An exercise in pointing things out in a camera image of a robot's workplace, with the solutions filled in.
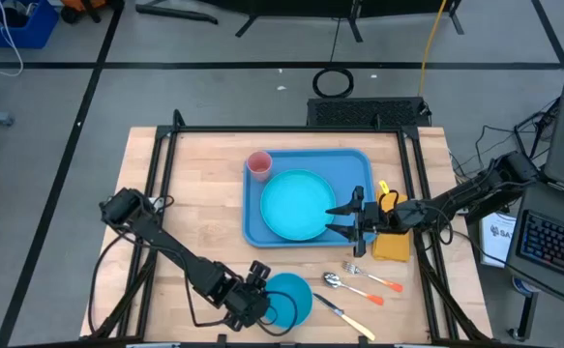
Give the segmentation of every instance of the plastic fork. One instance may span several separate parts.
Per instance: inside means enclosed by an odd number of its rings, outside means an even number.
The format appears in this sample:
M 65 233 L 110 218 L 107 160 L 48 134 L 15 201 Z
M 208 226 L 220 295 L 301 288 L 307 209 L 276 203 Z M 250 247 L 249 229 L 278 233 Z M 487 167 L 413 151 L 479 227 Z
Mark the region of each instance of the plastic fork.
M 350 273 L 352 275 L 367 276 L 368 278 L 376 280 L 383 285 L 389 286 L 394 291 L 402 292 L 402 290 L 403 290 L 403 286 L 401 286 L 401 284 L 397 284 L 393 281 L 384 280 L 384 279 L 381 279 L 377 276 L 367 274 L 364 271 L 361 271 L 361 269 L 359 267 L 357 267 L 357 266 L 355 266 L 355 265 L 353 265 L 349 262 L 346 262 L 346 261 L 342 262 L 341 267 L 344 268 L 345 271 L 347 271 L 348 273 Z

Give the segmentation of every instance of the gray floor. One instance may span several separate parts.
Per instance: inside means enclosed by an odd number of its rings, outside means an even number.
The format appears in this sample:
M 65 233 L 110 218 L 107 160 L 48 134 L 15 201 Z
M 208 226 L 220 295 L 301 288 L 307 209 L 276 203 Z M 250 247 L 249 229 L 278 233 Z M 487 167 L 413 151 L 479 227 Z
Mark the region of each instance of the gray floor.
M 564 48 L 564 4 L 543 2 Z M 124 11 L 108 62 L 327 61 L 335 37 L 329 18 L 261 18 L 241 39 L 246 17 L 210 6 L 175 1 L 220 19 L 219 26 Z M 464 0 L 459 11 L 466 34 L 441 20 L 430 59 L 434 62 L 558 63 L 530 1 Z M 111 18 L 59 23 L 43 50 L 23 50 L 26 62 L 96 61 Z M 433 15 L 359 21 L 365 42 L 355 43 L 341 24 L 334 60 L 419 62 Z M 0 62 L 13 61 L 0 49 Z M 12 345 L 77 338 L 92 267 L 104 226 L 97 204 L 113 193 L 130 127 L 169 123 L 179 108 L 190 125 L 304 125 L 307 99 L 315 98 L 317 70 L 104 70 L 77 143 L 67 180 L 50 224 L 39 265 L 15 326 Z M 353 70 L 352 97 L 414 96 L 417 70 Z M 35 234 L 49 189 L 74 125 L 89 70 L 27 70 L 0 76 L 0 110 L 16 118 L 0 127 L 0 323 Z M 433 123 L 447 131 L 460 161 L 474 156 L 481 126 L 505 129 L 559 95 L 563 71 L 428 71 L 425 98 Z M 325 92 L 345 81 L 326 75 Z M 480 147 L 508 136 L 488 130 Z M 506 141 L 483 155 L 515 149 Z M 464 168 L 478 167 L 476 160 Z M 506 272 L 478 266 L 496 338 L 519 320 L 522 297 Z M 564 304 L 543 296 L 528 344 L 564 347 Z

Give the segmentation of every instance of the blue plate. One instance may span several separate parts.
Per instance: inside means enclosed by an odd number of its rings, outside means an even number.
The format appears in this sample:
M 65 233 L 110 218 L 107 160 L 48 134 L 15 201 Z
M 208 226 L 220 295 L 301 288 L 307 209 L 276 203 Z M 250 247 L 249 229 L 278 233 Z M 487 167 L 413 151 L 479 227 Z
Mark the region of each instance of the blue plate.
M 336 206 L 331 186 L 309 170 L 288 170 L 275 176 L 264 188 L 260 212 L 269 228 L 291 241 L 306 241 L 322 234 Z
M 268 322 L 282 329 L 287 329 L 292 324 L 299 326 L 308 319 L 312 312 L 313 298 L 310 285 L 300 276 L 291 273 L 281 273 L 273 276 L 266 282 L 265 291 L 284 293 L 297 304 L 297 312 L 294 311 L 292 301 L 284 295 L 277 293 L 269 294 L 271 305 L 264 316 Z

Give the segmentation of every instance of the wooden table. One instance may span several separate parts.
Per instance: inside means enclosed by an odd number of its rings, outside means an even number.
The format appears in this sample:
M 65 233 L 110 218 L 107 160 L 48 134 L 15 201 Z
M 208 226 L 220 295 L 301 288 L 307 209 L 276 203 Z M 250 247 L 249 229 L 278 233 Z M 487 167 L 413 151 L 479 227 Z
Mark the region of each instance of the wooden table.
M 118 178 L 122 187 L 144 191 L 154 143 L 154 128 L 133 128 Z M 422 151 L 433 196 L 452 188 L 456 183 L 441 128 L 420 129 Z M 176 201 L 166 210 L 163 227 L 196 255 L 224 262 L 237 274 L 246 275 L 253 260 L 272 269 L 272 275 L 292 272 L 303 276 L 314 292 L 343 308 L 351 318 L 376 334 L 377 342 L 429 342 L 424 297 L 414 249 L 408 263 L 375 261 L 369 254 L 352 258 L 351 247 L 263 249 L 250 246 L 242 235 L 241 205 L 243 165 L 249 154 L 260 149 L 356 148 L 371 161 L 374 186 L 386 180 L 391 189 L 404 192 L 401 159 L 395 134 L 389 133 L 179 133 L 172 168 L 169 194 Z M 419 181 L 415 170 L 412 145 L 407 141 L 416 195 Z M 161 185 L 164 151 L 156 188 Z M 461 217 L 453 221 L 454 228 L 465 232 Z M 115 238 L 105 231 L 104 246 Z M 133 246 L 121 241 L 105 257 L 99 270 L 94 301 L 94 321 L 101 324 L 123 294 Z M 443 247 L 449 285 L 454 298 L 468 317 L 486 335 L 491 336 L 486 304 L 471 246 L 457 237 Z M 218 334 L 227 334 L 230 342 L 296 341 L 296 342 L 357 342 L 359 335 L 324 305 L 314 302 L 310 318 L 284 337 L 272 337 L 258 326 L 239 333 L 226 326 L 197 329 L 189 314 L 183 272 L 165 257 L 157 263 L 145 339 L 149 341 L 212 342 Z M 401 283 L 399 294 L 361 276 L 343 275 L 348 284 L 379 294 L 384 306 L 357 297 L 348 291 L 324 286 L 322 273 L 341 274 L 341 261 L 352 260 L 376 276 Z M 442 302 L 434 292 L 441 336 L 446 336 Z M 196 317 L 200 322 L 220 319 L 224 310 L 215 310 L 197 295 L 194 296 Z M 129 333 L 139 300 L 134 301 Z M 82 334 L 88 334 L 84 324 Z

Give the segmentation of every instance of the silver spoon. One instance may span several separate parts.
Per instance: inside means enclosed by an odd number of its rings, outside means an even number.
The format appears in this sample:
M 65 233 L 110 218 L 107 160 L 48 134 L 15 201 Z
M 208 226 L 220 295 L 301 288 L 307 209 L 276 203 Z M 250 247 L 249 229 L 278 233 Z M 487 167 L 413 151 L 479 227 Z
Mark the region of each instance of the silver spoon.
M 361 291 L 361 290 L 357 290 L 351 286 L 348 286 L 344 283 L 341 282 L 340 277 L 332 272 L 325 272 L 324 274 L 322 274 L 322 279 L 324 280 L 324 283 L 334 289 L 337 289 L 339 287 L 345 287 L 348 290 L 351 290 L 365 298 L 367 298 L 368 300 L 372 301 L 373 303 L 377 304 L 377 305 L 382 305 L 384 303 L 384 300 L 379 297 L 379 296 L 375 296 L 375 295 L 370 295 L 370 294 L 366 294 L 365 292 Z

